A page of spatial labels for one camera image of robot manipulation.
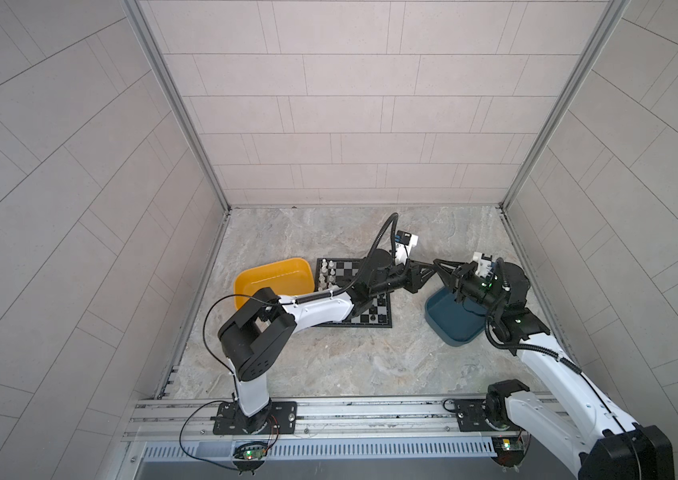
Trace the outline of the teal plastic bin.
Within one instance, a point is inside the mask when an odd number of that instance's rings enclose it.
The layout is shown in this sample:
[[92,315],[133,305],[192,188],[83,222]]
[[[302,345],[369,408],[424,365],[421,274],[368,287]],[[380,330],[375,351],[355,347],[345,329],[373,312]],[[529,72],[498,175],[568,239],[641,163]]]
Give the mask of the teal plastic bin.
[[447,288],[441,288],[425,303],[424,319],[449,346],[460,347],[484,332],[487,308],[469,299],[462,302]]

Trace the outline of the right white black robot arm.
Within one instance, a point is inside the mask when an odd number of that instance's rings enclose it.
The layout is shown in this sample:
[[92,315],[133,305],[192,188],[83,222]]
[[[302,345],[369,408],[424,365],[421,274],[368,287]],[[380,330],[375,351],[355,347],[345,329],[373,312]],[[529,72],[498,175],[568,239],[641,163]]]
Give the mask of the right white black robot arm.
[[524,270],[476,254],[468,263],[437,259],[434,269],[457,301],[484,307],[489,343],[517,357],[568,414],[563,420],[516,380],[490,386],[486,411],[494,427],[513,424],[554,454],[578,479],[672,479],[673,446],[656,426],[619,407],[564,351],[527,306]]

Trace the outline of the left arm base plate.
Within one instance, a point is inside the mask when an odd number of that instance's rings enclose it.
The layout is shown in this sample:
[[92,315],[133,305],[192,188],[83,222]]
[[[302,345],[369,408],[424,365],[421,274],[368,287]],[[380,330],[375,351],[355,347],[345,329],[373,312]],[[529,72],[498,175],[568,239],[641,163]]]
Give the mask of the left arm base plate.
[[214,435],[293,434],[298,404],[270,401],[264,409],[246,416],[237,402],[222,402],[214,418]]

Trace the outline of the aluminium mounting rail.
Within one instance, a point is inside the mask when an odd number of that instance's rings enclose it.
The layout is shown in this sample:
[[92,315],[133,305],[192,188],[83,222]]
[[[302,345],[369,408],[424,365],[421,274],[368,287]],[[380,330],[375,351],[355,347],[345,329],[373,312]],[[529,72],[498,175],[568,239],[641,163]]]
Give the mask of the aluminium mounting rail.
[[[295,431],[280,434],[286,439],[297,438],[361,438],[361,437],[425,437],[425,436],[506,436],[516,432],[461,432],[457,419],[447,413],[442,402],[450,397],[389,396],[389,397],[303,397],[275,399],[298,404]],[[483,398],[478,394],[456,398]],[[144,400],[139,401],[126,424],[128,439],[176,440],[181,434],[189,439],[220,437],[237,439],[257,435],[214,435],[214,418],[221,400]]]

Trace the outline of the right circuit board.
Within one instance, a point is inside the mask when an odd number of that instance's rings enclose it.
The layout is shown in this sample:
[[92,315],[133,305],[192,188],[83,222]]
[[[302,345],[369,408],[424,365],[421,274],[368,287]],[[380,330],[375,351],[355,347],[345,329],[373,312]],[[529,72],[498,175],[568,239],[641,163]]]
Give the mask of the right circuit board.
[[527,446],[521,437],[493,437],[492,445],[496,453],[492,460],[504,468],[521,465],[527,454]]

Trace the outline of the ventilation grille strip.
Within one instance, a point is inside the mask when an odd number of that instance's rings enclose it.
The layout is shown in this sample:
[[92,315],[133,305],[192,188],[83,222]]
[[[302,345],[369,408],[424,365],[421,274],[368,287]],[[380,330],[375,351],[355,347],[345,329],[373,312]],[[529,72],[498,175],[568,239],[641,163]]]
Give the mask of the ventilation grille strip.
[[[194,457],[214,462],[233,459],[241,441],[149,442],[142,454],[148,461],[189,461]],[[488,437],[429,438],[297,438],[276,442],[266,458],[273,461],[382,459],[382,458],[492,458]]]

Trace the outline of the black white chessboard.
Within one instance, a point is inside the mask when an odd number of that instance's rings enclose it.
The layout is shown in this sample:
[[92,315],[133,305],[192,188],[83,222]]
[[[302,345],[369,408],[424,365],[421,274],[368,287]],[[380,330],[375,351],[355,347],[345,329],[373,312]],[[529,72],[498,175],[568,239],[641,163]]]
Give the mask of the black white chessboard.
[[[315,261],[314,284],[315,290],[324,288],[343,287],[354,279],[360,265],[358,258],[318,258]],[[391,300],[389,293],[383,293],[373,298],[368,308],[353,317],[347,317],[340,322],[320,324],[324,328],[369,328],[387,329],[392,327]]]

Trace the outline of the yellow plastic tray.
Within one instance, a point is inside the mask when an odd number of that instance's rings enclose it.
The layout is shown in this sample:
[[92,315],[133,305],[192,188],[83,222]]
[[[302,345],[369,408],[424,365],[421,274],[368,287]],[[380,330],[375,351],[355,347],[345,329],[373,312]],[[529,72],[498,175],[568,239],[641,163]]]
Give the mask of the yellow plastic tray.
[[269,287],[278,295],[298,296],[315,290],[313,273],[302,258],[290,258],[241,272],[234,282],[235,307],[240,309],[261,288]]

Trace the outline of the left green circuit board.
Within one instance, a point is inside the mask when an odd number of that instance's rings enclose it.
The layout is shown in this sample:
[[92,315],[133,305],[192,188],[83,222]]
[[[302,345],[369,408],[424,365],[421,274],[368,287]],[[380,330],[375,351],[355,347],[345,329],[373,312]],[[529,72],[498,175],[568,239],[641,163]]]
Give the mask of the left green circuit board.
[[268,455],[269,444],[262,441],[246,442],[235,447],[234,462],[260,462]]

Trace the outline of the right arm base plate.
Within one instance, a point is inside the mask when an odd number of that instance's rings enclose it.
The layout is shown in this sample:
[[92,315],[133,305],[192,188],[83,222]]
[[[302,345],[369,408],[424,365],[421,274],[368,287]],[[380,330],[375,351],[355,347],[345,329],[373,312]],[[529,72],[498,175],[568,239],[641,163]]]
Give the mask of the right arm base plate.
[[501,417],[495,402],[487,398],[448,398],[442,402],[447,413],[456,417],[461,432],[522,432],[523,429]]

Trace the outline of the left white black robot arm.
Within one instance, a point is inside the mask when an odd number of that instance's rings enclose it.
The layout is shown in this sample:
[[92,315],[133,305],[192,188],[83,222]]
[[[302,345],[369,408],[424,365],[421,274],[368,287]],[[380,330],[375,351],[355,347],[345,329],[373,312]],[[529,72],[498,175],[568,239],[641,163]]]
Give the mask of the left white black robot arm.
[[410,257],[396,261],[398,218],[393,213],[385,220],[350,280],[298,296],[261,288],[246,296],[243,306],[219,328],[217,337],[235,381],[233,422],[237,428],[254,434],[266,427],[273,405],[266,372],[293,334],[357,316],[381,294],[399,289],[414,294],[435,275],[430,263]]

